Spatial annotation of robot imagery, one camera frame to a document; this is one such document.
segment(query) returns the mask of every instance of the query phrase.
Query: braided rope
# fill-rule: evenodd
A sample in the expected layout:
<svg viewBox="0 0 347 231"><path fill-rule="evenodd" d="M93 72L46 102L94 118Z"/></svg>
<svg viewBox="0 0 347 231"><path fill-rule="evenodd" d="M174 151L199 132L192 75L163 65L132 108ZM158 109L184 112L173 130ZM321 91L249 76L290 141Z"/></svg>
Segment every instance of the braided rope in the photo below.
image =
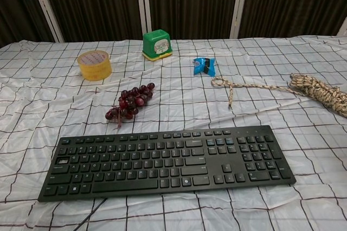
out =
<svg viewBox="0 0 347 231"><path fill-rule="evenodd" d="M291 88L281 86L266 86L258 84L236 84L229 80L224 79L221 76L216 76L211 81L213 86L229 86L229 106L232 106L233 102L233 87L257 87L264 89L276 89L281 91L287 91L292 94L301 95L303 97L309 96L315 100L320 101L324 106L332 108L338 114L347 117L347 94L340 92L339 87L330 87L317 80L316 78L308 75L291 74L290 86L295 87L302 92L292 90Z"/></svg>

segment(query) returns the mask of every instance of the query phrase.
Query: curtain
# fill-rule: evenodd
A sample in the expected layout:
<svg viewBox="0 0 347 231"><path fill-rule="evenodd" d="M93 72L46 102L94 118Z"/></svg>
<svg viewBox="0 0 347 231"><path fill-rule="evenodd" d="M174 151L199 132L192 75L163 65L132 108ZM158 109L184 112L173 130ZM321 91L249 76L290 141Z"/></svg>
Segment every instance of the curtain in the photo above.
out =
<svg viewBox="0 0 347 231"><path fill-rule="evenodd" d="M347 0L245 0L239 38L336 35Z"/></svg>
<svg viewBox="0 0 347 231"><path fill-rule="evenodd" d="M172 39L229 38L235 0L150 0L152 29Z"/></svg>
<svg viewBox="0 0 347 231"><path fill-rule="evenodd" d="M50 0L64 40L142 39L138 0Z"/></svg>
<svg viewBox="0 0 347 231"><path fill-rule="evenodd" d="M54 41L38 0L0 0L0 47L20 40Z"/></svg>

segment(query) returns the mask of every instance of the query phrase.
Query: blue packet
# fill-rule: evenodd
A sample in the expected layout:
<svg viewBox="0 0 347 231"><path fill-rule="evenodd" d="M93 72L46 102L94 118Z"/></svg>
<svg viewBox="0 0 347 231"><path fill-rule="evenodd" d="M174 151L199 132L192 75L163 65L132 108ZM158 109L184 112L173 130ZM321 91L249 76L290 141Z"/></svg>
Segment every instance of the blue packet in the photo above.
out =
<svg viewBox="0 0 347 231"><path fill-rule="evenodd" d="M207 59L206 57L198 57L194 59L194 75L204 72L209 76L215 76L216 72L214 63L214 59Z"/></svg>

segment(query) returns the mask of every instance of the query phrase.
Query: green container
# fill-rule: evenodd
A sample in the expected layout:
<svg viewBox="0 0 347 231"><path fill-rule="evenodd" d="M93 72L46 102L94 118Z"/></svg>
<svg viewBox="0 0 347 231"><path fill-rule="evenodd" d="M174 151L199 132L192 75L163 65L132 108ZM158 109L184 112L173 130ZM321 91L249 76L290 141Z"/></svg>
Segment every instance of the green container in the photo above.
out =
<svg viewBox="0 0 347 231"><path fill-rule="evenodd" d="M169 34L162 29L144 34L142 54L152 61L170 56L172 48Z"/></svg>

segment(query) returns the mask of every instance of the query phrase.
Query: keyboard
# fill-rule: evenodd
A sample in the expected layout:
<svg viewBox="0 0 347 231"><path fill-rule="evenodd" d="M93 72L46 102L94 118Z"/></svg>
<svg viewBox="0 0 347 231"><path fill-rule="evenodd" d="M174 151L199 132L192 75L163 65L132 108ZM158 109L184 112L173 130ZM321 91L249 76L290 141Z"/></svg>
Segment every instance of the keyboard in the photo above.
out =
<svg viewBox="0 0 347 231"><path fill-rule="evenodd" d="M63 137L38 201L295 182L269 126Z"/></svg>

